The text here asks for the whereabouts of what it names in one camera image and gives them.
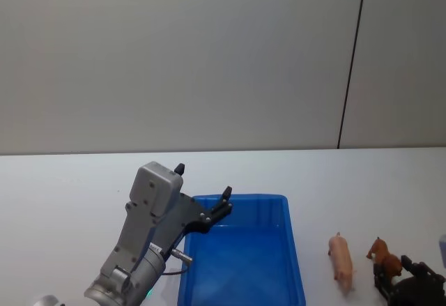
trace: robotic arm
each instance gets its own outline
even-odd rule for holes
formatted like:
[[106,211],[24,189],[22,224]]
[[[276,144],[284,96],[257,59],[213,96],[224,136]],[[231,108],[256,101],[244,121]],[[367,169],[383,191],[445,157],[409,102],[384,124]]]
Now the robotic arm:
[[217,205],[205,209],[180,192],[185,166],[171,171],[156,162],[140,167],[125,205],[118,243],[81,302],[60,303],[45,296],[33,306],[140,306],[172,255],[190,265],[192,259],[175,249],[184,235],[207,233],[232,209],[227,187]]

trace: white wall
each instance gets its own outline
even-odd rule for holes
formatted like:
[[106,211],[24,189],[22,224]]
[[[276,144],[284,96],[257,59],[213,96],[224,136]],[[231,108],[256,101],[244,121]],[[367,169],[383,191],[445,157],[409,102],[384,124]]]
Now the white wall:
[[446,145],[446,0],[364,0],[341,147]]
[[334,148],[360,0],[0,0],[0,153]]

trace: white table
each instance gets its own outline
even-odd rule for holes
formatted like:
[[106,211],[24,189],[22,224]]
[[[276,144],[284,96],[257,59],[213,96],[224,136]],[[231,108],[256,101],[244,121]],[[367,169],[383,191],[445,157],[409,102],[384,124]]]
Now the white table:
[[[125,218],[137,168],[186,164],[189,195],[276,193],[288,198],[309,306],[384,305],[365,255],[377,236],[390,251],[446,274],[446,148],[340,151],[138,153],[0,157],[0,304],[35,295],[78,298],[92,282]],[[332,278],[329,237],[346,237],[355,291]],[[179,268],[169,260],[167,270]],[[146,305],[174,306],[180,277],[162,277]]]

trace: blue plastic bin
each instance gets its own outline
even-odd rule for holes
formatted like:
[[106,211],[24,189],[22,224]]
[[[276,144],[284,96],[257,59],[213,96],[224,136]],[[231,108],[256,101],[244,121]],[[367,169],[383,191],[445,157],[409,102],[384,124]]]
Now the blue plastic bin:
[[[198,196],[206,208],[219,196]],[[208,234],[186,236],[194,258],[178,306],[305,306],[288,202],[274,194],[235,194],[232,213]]]

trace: animal figurine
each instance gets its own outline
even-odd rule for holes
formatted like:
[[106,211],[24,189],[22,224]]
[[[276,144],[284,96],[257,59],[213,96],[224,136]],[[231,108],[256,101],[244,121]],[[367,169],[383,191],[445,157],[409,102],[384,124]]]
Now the animal figurine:
[[333,263],[334,278],[339,282],[342,292],[346,295],[350,292],[353,282],[353,264],[347,241],[338,232],[328,241],[328,248],[328,256]]
[[383,267],[383,271],[389,280],[394,276],[401,276],[403,265],[398,257],[389,253],[387,244],[384,240],[381,240],[380,238],[375,240],[367,254],[367,258],[371,259],[372,254],[375,255],[374,262]]

